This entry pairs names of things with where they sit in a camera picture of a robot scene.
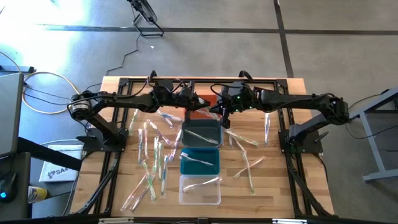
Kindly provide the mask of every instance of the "electrical wire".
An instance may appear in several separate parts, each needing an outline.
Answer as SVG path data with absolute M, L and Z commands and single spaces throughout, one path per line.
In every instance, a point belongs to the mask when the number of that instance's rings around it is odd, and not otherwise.
M 14 65 L 18 68 L 18 71 L 19 71 L 19 73 L 22 73 L 21 72 L 21 69 L 19 68 L 19 66 L 17 65 L 17 63 L 13 60 L 13 59 L 11 59 L 10 57 L 8 57 L 5 53 L 3 53 L 3 52 L 1 52 L 0 51 L 0 54 L 2 54 L 2 55 L 4 55 L 6 58 L 8 58 L 12 63 L 14 63 Z
M 196 224 L 195 220 L 183 220 L 179 222 L 134 222 L 136 224 L 180 224 L 180 223 L 192 223 Z
M 91 87 L 98 86 L 98 85 L 100 85 L 100 84 L 102 84 L 102 83 L 97 83 L 97 84 L 91 85 L 91 86 L 87 87 L 86 90 L 88 90 L 88 89 L 91 88 Z
M 62 216 L 65 216 L 66 213 L 67 213 L 67 210 L 68 210 L 69 205 L 70 205 L 70 200 L 72 199 L 73 194 L 74 194 L 73 191 L 75 190 L 75 186 L 76 186 L 77 180 L 79 179 L 79 174 L 80 174 L 79 172 L 76 174 L 76 178 L 73 181 L 72 187 L 70 189 L 70 194 L 69 194 L 69 197 L 68 197 L 67 205 L 65 206 L 65 209 L 62 212 Z
M 364 101 L 364 100 L 367 100 L 367 99 L 369 99 L 369 98 L 372 98 L 372 97 L 375 97 L 375 96 L 379 96 L 379 95 L 381 95 L 381 94 L 374 94 L 374 95 L 371 95 L 371 96 L 367 96 L 367 97 L 365 97 L 365 98 L 362 98 L 362 99 L 360 99 L 360 100 L 354 102 L 348 109 L 352 108 L 355 104 L 357 104 L 357 103 L 359 103 L 359 102 L 361 102 L 361 101 Z M 346 126 L 346 130 L 347 130 L 348 134 L 349 134 L 351 137 L 355 138 L 355 139 L 366 139 L 366 138 L 370 138 L 370 137 L 376 136 L 376 135 L 378 135 L 378 134 L 381 134 L 381 133 L 383 133 L 384 131 L 388 131 L 388 130 L 391 130 L 391 129 L 394 129 L 394 128 L 398 128 L 398 125 L 395 125 L 395 126 L 392 126 L 392 127 L 390 127 L 390 128 L 386 128 L 386 129 L 383 129 L 383 130 L 381 130 L 381 131 L 378 131 L 378 132 L 376 132 L 376 133 L 374 133 L 374 134 L 372 134 L 372 135 L 369 135 L 369 136 L 365 136 L 365 137 L 356 137 L 356 136 L 354 136 L 354 135 L 351 133 L 351 131 L 349 131 L 347 124 L 345 124 L 345 126 Z
M 325 170 L 326 181 L 329 182 L 329 180 L 328 180 L 328 170 L 326 169 L 325 162 L 323 161 L 323 159 L 322 159 L 318 154 L 313 153 L 313 155 L 314 155 L 316 158 L 318 158 L 319 161 L 322 163 L 323 169 Z
M 55 141 L 49 141 L 49 142 L 45 142 L 40 144 L 41 146 L 44 146 L 46 144 L 51 144 L 51 143 L 56 143 L 56 142 L 66 142 L 66 141 L 79 141 L 77 139 L 62 139 L 62 140 L 55 140 Z
M 224 86 L 224 87 L 228 87 L 228 88 L 240 88 L 240 87 L 237 87 L 237 86 L 230 86 L 230 85 L 225 85 L 225 84 L 221 84 L 221 83 L 212 84 L 212 85 L 210 86 L 210 90 L 211 90 L 214 94 L 216 94 L 217 96 L 219 96 L 219 97 L 223 97 L 223 96 L 221 96 L 219 93 L 217 93 L 216 91 L 214 91 L 213 86 Z
M 358 100 L 357 102 L 353 103 L 351 106 L 349 106 L 348 109 L 351 109 L 355 104 L 357 104 L 357 103 L 359 103 L 359 102 L 361 102 L 361 101 L 367 100 L 367 99 L 372 98 L 372 97 L 375 97 L 375 96 L 380 96 L 380 95 L 381 95 L 381 94 L 375 94 L 375 95 L 371 95 L 371 96 L 367 96 L 367 97 L 365 97 L 365 98 L 362 98 L 362 99 Z
M 119 96 L 119 99 L 128 99 L 128 98 L 133 98 L 136 95 L 138 95 L 140 92 L 142 92 L 142 90 L 145 88 L 145 86 L 148 84 L 148 78 L 146 80 L 146 82 L 143 84 L 142 88 L 135 94 L 130 95 L 130 96 Z M 95 100 L 97 98 L 114 98 L 114 96 L 92 96 L 92 97 L 88 97 L 88 98 L 84 98 L 84 99 L 80 99 L 80 100 L 76 100 L 73 101 L 72 103 L 67 104 L 67 109 L 69 110 L 69 106 L 75 104 L 75 103 L 79 103 L 81 101 L 86 101 L 86 100 Z
M 184 86 L 184 88 L 187 87 L 187 84 L 185 84 L 185 80 L 181 80 L 179 78 L 174 79 L 173 81 L 180 81 L 180 83 L 177 85 L 177 87 L 175 87 L 171 93 L 174 93 L 178 88 L 180 88 L 180 86 Z
M 74 89 L 74 91 L 75 91 L 77 94 L 79 94 L 79 91 L 77 90 L 77 88 L 74 86 L 74 84 L 73 84 L 67 77 L 64 77 L 63 75 L 59 75 L 59 74 L 52 73 L 52 72 L 34 72 L 34 73 L 31 73 L 31 74 L 26 75 L 25 78 L 24 78 L 24 81 L 26 82 L 30 77 L 32 77 L 32 76 L 34 76 L 34 75 L 38 75 L 38 74 L 51 74 L 51 75 L 55 75 L 55 76 L 58 76 L 58 77 L 60 77 L 60 78 L 63 78 L 65 81 L 67 81 L 67 82 L 70 84 L 70 86 L 72 86 L 72 88 Z M 59 114 L 59 113 L 62 113 L 62 112 L 64 112 L 64 111 L 67 110 L 67 109 L 65 108 L 65 109 L 60 110 L 60 111 L 46 112 L 46 111 L 41 111 L 41 110 L 35 109 L 35 108 L 31 107 L 31 105 L 28 104 L 28 103 L 26 102 L 26 100 L 25 100 L 25 95 L 26 95 L 25 92 L 23 92 L 22 101 L 25 103 L 25 105 L 26 105 L 27 107 L 29 107 L 30 109 L 32 109 L 32 110 L 34 110 L 34 111 L 36 111 L 36 112 L 38 112 L 38 113 L 42 113 L 42 114 Z
M 10 162 L 10 168 L 8 168 L 8 172 L 7 173 L 11 172 L 12 165 L 14 164 L 15 155 L 9 156 L 9 157 L 11 157 L 11 162 Z
M 86 123 L 86 125 L 84 125 L 81 121 L 78 121 L 78 120 L 75 120 L 75 121 L 77 121 L 77 122 L 79 122 L 83 127 L 84 127 L 84 129 L 85 129 L 85 133 L 87 134 L 90 130 L 87 128 L 87 123 Z
M 132 6 L 131 6 L 131 10 L 132 10 L 132 14 L 133 14 L 133 16 L 134 16 L 134 18 L 135 18 L 135 17 L 136 17 L 136 14 L 134 13 L 134 8 L 133 8 Z M 126 57 L 127 57 L 128 55 L 134 54 L 135 52 L 138 51 L 138 39 L 139 39 L 140 37 L 141 37 L 141 33 L 138 35 L 138 37 L 137 37 L 137 39 L 136 39 L 136 49 L 133 50 L 132 52 L 129 52 L 129 53 L 125 54 L 125 55 L 123 56 L 123 60 L 122 60 L 122 63 L 120 64 L 120 66 L 118 66 L 118 67 L 116 67 L 116 68 L 112 68 L 112 69 L 107 70 L 106 73 L 105 73 L 105 76 L 108 76 L 109 73 L 112 72 L 112 71 L 115 71 L 115 70 L 120 69 L 120 68 L 124 68 L 124 61 L 126 60 Z
M 33 90 L 33 91 L 39 92 L 39 93 L 43 93 L 43 94 L 49 95 L 49 96 L 54 96 L 54 97 L 58 97 L 58 98 L 62 98 L 62 99 L 66 99 L 66 100 L 70 100 L 69 98 L 66 98 L 66 97 L 63 97 L 63 96 L 57 96 L 57 95 L 53 95 L 53 94 L 51 94 L 51 93 L 46 93 L 46 92 L 44 92 L 44 91 L 35 90 L 35 89 L 33 89 L 33 88 L 29 87 L 29 86 L 24 86 L 24 87 L 25 87 L 25 88 L 28 88 L 28 89 L 30 89 L 30 90 Z
M 52 104 L 52 105 L 65 106 L 65 105 L 68 105 L 68 104 L 69 104 L 69 103 L 63 103 L 63 104 L 61 104 L 61 103 L 52 103 L 52 102 L 50 102 L 50 101 L 43 100 L 43 99 L 41 99 L 41 98 L 39 98 L 39 97 L 29 95 L 29 94 L 27 94 L 27 93 L 22 93 L 22 94 L 23 94 L 23 95 L 26 95 L 26 96 L 29 96 L 29 97 L 32 97 L 32 98 L 35 98 L 35 99 L 38 99 L 38 100 L 41 100 L 41 101 L 46 102 L 46 103 L 50 103 L 50 104 Z
M 384 129 L 384 130 L 378 131 L 378 132 L 376 132 L 376 133 L 374 133 L 374 134 L 372 134 L 372 135 L 369 135 L 369 136 L 365 136 L 365 137 L 356 137 L 356 136 L 354 136 L 354 135 L 349 131 L 349 129 L 348 129 L 348 127 L 347 127 L 347 124 L 346 124 L 345 126 L 346 126 L 346 129 L 347 129 L 348 134 L 351 135 L 351 137 L 353 137 L 353 138 L 355 138 L 355 139 L 366 139 L 366 138 L 370 138 L 370 137 L 376 136 L 376 135 L 378 135 L 378 134 L 381 134 L 381 133 L 383 133 L 384 131 L 388 131 L 388 130 L 391 130 L 391 129 L 393 129 L 393 128 L 398 128 L 398 125 L 395 125 L 395 126 L 392 126 L 392 127 L 390 127 L 390 128 L 386 128 L 386 129 Z

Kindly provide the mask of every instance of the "black cable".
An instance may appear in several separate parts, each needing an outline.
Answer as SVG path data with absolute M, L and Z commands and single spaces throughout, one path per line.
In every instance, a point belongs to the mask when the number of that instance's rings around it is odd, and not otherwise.
M 11 157 L 12 157 L 12 159 L 11 159 L 11 162 L 10 162 L 10 168 L 8 169 L 8 172 L 11 172 L 12 165 L 14 164 L 15 156 L 11 156 Z
M 89 129 L 87 128 L 87 124 L 84 125 L 81 121 L 78 121 L 78 120 L 75 120 L 75 121 L 79 122 L 79 123 L 84 127 L 85 132 L 86 132 L 86 134 L 87 134 L 87 132 L 89 131 Z
M 221 83 L 212 84 L 212 85 L 210 86 L 210 90 L 211 90 L 214 94 L 216 94 L 217 96 L 219 96 L 219 97 L 223 97 L 223 96 L 221 96 L 219 93 L 217 93 L 217 92 L 214 91 L 214 89 L 213 89 L 213 86 L 217 86 L 217 85 L 219 85 L 219 86 L 224 86 L 224 87 L 228 87 L 228 88 L 240 88 L 240 87 L 237 87 L 237 86 L 230 86 L 230 85 L 225 85 L 225 84 L 221 84 Z
M 381 95 L 381 94 L 374 94 L 374 95 L 371 95 L 371 96 L 367 96 L 367 97 L 365 97 L 365 98 L 362 98 L 362 99 L 360 99 L 360 100 L 354 102 L 348 109 L 352 108 L 355 104 L 357 104 L 357 103 L 359 103 L 359 102 L 361 102 L 361 101 L 364 101 L 364 100 L 367 100 L 367 99 L 369 99 L 369 98 L 372 98 L 372 97 L 375 97 L 375 96 L 379 96 L 379 95 Z M 386 128 L 386 129 L 383 129 L 383 130 L 381 130 L 381 131 L 378 131 L 378 132 L 376 132 L 376 133 L 374 133 L 374 134 L 372 134 L 372 135 L 369 135 L 369 136 L 365 136 L 365 137 L 356 137 L 356 136 L 354 136 L 354 135 L 349 131 L 347 124 L 345 124 L 345 126 L 346 126 L 346 130 L 347 130 L 348 134 L 349 134 L 351 137 L 355 138 L 355 139 L 366 139 L 366 138 L 370 138 L 370 137 L 373 137 L 373 136 L 378 135 L 378 134 L 380 134 L 380 133 L 383 133 L 384 131 L 388 131 L 388 130 L 390 130 L 390 129 L 393 129 L 393 128 L 397 128 L 397 127 L 398 127 L 398 125 L 395 125 L 395 126 L 392 126 L 392 127 L 390 127 L 390 128 Z
M 352 108 L 355 104 L 357 104 L 357 103 L 359 103 L 359 102 L 361 102 L 361 101 L 367 100 L 367 99 L 372 98 L 372 97 L 375 97 L 375 96 L 380 96 L 380 95 L 381 95 L 381 94 L 375 94 L 375 95 L 371 95 L 371 96 L 367 96 L 367 97 L 365 97 L 365 98 L 362 98 L 362 99 L 356 101 L 355 103 L 353 103 L 351 106 L 349 106 L 348 109 Z
M 100 84 L 102 84 L 102 83 L 97 83 L 97 84 L 94 84 L 94 85 L 88 86 L 88 87 L 86 88 L 86 90 L 88 90 L 89 88 L 91 88 L 91 87 L 93 87 L 93 86 L 98 86 L 98 85 L 100 85 Z
M 346 129 L 347 129 L 347 132 L 349 133 L 349 135 L 351 135 L 351 137 L 353 137 L 353 138 L 355 138 L 355 139 L 366 139 L 366 138 L 369 138 L 369 137 L 373 137 L 373 136 L 375 136 L 375 135 L 378 135 L 378 134 L 380 134 L 380 133 L 383 133 L 384 131 L 388 131 L 388 130 L 393 129 L 393 128 L 398 128 L 398 125 L 395 125 L 395 126 L 393 126 L 393 127 L 386 128 L 386 129 L 384 129 L 384 130 L 378 131 L 378 132 L 376 132 L 376 133 L 374 133 L 374 134 L 372 134 L 372 135 L 365 136 L 365 137 L 360 137 L 360 138 L 359 138 L 359 137 L 354 136 L 354 135 L 349 131 L 349 129 L 348 129 L 348 127 L 347 127 L 347 124 L 345 124 L 345 126 L 346 126 Z
M 63 104 L 60 104 L 60 103 L 52 103 L 52 102 L 49 102 L 49 101 L 47 101 L 47 100 L 40 99 L 40 98 L 38 98 L 38 97 L 36 97 L 36 96 L 31 96 L 31 95 L 26 94 L 26 93 L 22 93 L 22 94 L 24 94 L 25 96 L 29 96 L 29 97 L 32 97 L 32 98 L 41 100 L 41 101 L 46 102 L 46 103 L 50 103 L 50 104 L 52 104 L 52 105 L 59 105 L 59 106 L 69 105 L 69 103 L 63 103 Z
M 72 199 L 73 191 L 75 189 L 75 185 L 77 183 L 78 178 L 79 178 L 79 173 L 77 173 L 75 181 L 73 181 L 72 188 L 70 189 L 70 194 L 67 201 L 67 206 L 65 206 L 65 209 L 62 212 L 62 216 L 65 216 L 65 214 L 67 213 L 68 207 L 70 205 L 70 200 Z
M 175 87 L 175 88 L 171 91 L 171 93 L 174 93 L 174 92 L 181 86 L 181 84 L 183 84 L 183 86 L 184 86 L 185 88 L 187 87 L 187 85 L 185 84 L 184 80 L 181 80 L 181 79 L 179 79 L 179 78 L 176 78 L 175 80 L 180 80 L 180 83 L 177 85 L 177 87 Z
M 124 123 L 121 127 L 120 127 L 120 130 L 119 130 L 119 134 L 124 130 L 124 128 L 126 128 L 126 123 L 124 122 L 124 121 L 119 121 L 119 122 L 117 122 L 117 123 Z
M 184 220 L 184 221 L 179 221 L 179 222 L 175 222 L 172 224 L 179 224 L 179 223 L 196 223 L 196 221 Z
M 33 88 L 29 87 L 29 86 L 24 86 L 24 87 L 25 87 L 25 88 L 28 88 L 28 89 L 30 89 L 30 90 L 33 90 L 33 91 L 37 91 L 37 92 L 39 92 L 39 93 L 43 93 L 43 94 L 49 95 L 49 96 L 54 96 L 54 97 L 58 97 L 58 98 L 70 100 L 69 98 L 66 98 L 66 97 L 63 97 L 63 96 L 57 96 L 57 95 L 53 95 L 53 94 L 51 94 L 51 93 L 46 93 L 46 92 L 44 92 L 44 91 L 35 90 L 35 89 L 33 89 Z
M 134 9 L 133 9 L 132 6 L 131 6 L 131 10 L 132 10 L 132 15 L 133 15 L 134 18 L 135 18 L 135 17 L 136 17 L 136 14 L 134 13 Z M 140 37 L 141 37 L 141 33 L 138 35 L 138 37 L 137 37 L 137 39 L 136 39 L 136 49 L 133 50 L 132 52 L 129 52 L 129 53 L 125 54 L 125 55 L 123 56 L 123 61 L 122 61 L 122 63 L 120 64 L 120 66 L 119 66 L 119 67 L 116 67 L 116 68 L 112 68 L 112 69 L 107 70 L 106 73 L 105 73 L 105 76 L 108 76 L 109 73 L 112 72 L 112 71 L 114 71 L 114 70 L 117 70 L 117 69 L 119 69 L 119 68 L 123 68 L 123 66 L 124 66 L 124 61 L 126 60 L 126 57 L 127 57 L 128 55 L 131 55 L 131 54 L 133 54 L 133 53 L 135 53 L 135 52 L 138 51 L 138 39 L 139 39 Z
M 322 163 L 322 165 L 323 165 L 323 168 L 324 168 L 324 170 L 325 170 L 326 181 L 329 182 L 329 180 L 328 180 L 328 170 L 326 169 L 325 162 L 323 161 L 323 159 L 322 159 L 318 154 L 313 153 L 313 155 L 314 155 L 316 158 L 318 158 L 319 161 L 321 161 L 321 163 Z

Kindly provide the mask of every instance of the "clear plastic container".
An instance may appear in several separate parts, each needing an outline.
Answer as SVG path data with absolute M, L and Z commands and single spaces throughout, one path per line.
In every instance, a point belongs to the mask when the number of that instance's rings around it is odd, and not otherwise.
M 210 183 L 187 192 L 183 188 L 191 184 L 201 184 L 218 175 L 181 175 L 180 204 L 182 205 L 218 205 L 221 202 L 221 183 Z

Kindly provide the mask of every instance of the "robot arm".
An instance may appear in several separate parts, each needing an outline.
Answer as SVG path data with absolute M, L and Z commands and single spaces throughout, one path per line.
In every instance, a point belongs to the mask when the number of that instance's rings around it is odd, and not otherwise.
M 182 89 L 176 92 L 181 85 L 183 86 Z M 105 91 L 92 93 L 87 90 L 81 94 L 73 95 L 71 107 L 68 109 L 73 119 L 87 120 L 102 132 L 105 144 L 112 144 L 123 141 L 124 136 L 121 136 L 116 123 L 107 122 L 98 114 L 102 109 L 107 107 L 137 108 L 145 113 L 155 113 L 161 106 L 182 107 L 187 109 L 188 113 L 185 114 L 185 119 L 189 120 L 189 111 L 210 105 L 209 101 L 199 99 L 199 96 L 194 92 L 194 85 L 194 82 L 191 82 L 187 86 L 181 81 L 174 88 L 172 80 L 159 80 L 155 82 L 149 93 L 139 96 L 137 96 L 137 93 L 130 96 Z M 90 100 L 96 100 L 97 104 L 92 105 Z
M 284 95 L 258 87 L 252 90 L 245 82 L 234 82 L 231 86 L 224 86 L 217 104 L 211 107 L 210 112 L 222 115 L 221 125 L 229 128 L 229 114 L 250 109 L 270 113 L 280 108 L 310 109 L 321 112 L 306 123 L 292 125 L 289 133 L 291 141 L 303 141 L 308 133 L 328 124 L 345 124 L 349 119 L 347 103 L 331 93 Z

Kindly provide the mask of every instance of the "wooden tabletop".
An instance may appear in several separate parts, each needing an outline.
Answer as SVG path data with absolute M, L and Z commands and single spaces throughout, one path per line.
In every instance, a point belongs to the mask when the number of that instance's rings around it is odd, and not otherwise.
M 104 77 L 101 87 L 102 91 L 114 92 L 118 89 L 120 77 Z M 306 94 L 302 78 L 287 79 L 290 94 Z M 212 94 L 209 83 L 196 83 L 195 91 L 200 95 Z M 258 87 L 273 90 L 272 85 L 256 84 Z M 133 85 L 133 92 L 142 87 L 141 83 Z M 147 93 L 150 87 L 142 91 Z M 129 124 L 135 109 L 129 110 L 127 123 Z M 162 112 L 170 113 L 183 118 L 183 109 L 164 107 Z M 309 110 L 293 110 L 296 123 L 308 121 L 312 116 Z M 107 120 L 111 120 L 113 108 L 106 108 L 100 112 Z M 238 146 L 232 149 L 228 146 L 228 138 L 224 138 L 224 146 L 220 147 L 220 162 L 223 181 L 221 183 L 221 203 L 219 205 L 181 205 L 178 201 L 180 159 L 175 156 L 169 164 L 169 175 L 167 180 L 167 198 L 162 199 L 160 195 L 160 182 L 154 181 L 158 199 L 155 202 L 150 200 L 150 194 L 145 195 L 134 213 L 121 212 L 120 208 L 126 198 L 136 187 L 144 175 L 144 169 L 137 164 L 138 137 L 137 129 L 142 128 L 146 119 L 151 119 L 159 129 L 171 140 L 175 140 L 177 130 L 170 129 L 157 114 L 139 113 L 137 122 L 134 125 L 133 136 L 127 139 L 126 150 L 122 153 L 119 166 L 118 180 L 113 200 L 112 216 L 134 216 L 134 217 L 230 217 L 230 218 L 288 218 L 294 217 L 292 198 L 290 196 L 289 180 L 285 157 L 280 153 L 277 131 L 279 119 L 277 112 L 271 113 L 271 127 L 269 133 L 269 144 L 264 145 L 264 113 L 258 110 L 249 110 L 243 113 L 235 113 L 230 116 L 231 129 L 242 136 L 254 139 L 259 142 L 259 147 L 242 142 L 248 152 L 249 162 L 252 163 L 261 156 L 266 158 L 258 166 L 251 169 L 252 181 L 255 188 L 255 195 L 250 194 L 249 180 L 246 175 L 238 179 L 233 176 L 245 167 L 243 157 Z M 149 130 L 149 156 L 147 161 L 151 168 L 154 155 L 154 137 L 156 133 L 152 128 Z M 182 144 L 176 155 L 181 152 Z M 164 153 L 169 154 L 171 148 L 165 146 Z M 92 153 L 83 161 L 80 176 L 73 197 L 71 212 L 77 211 L 90 198 L 98 186 L 103 163 L 103 152 Z M 317 200 L 324 208 L 333 213 L 328 184 L 324 169 L 320 161 L 311 154 L 303 154 L 303 164 L 307 185 Z M 108 196 L 108 188 L 104 191 L 102 210 L 104 209 Z M 297 185 L 297 193 L 300 201 L 300 208 L 303 211 L 303 197 L 300 187 Z

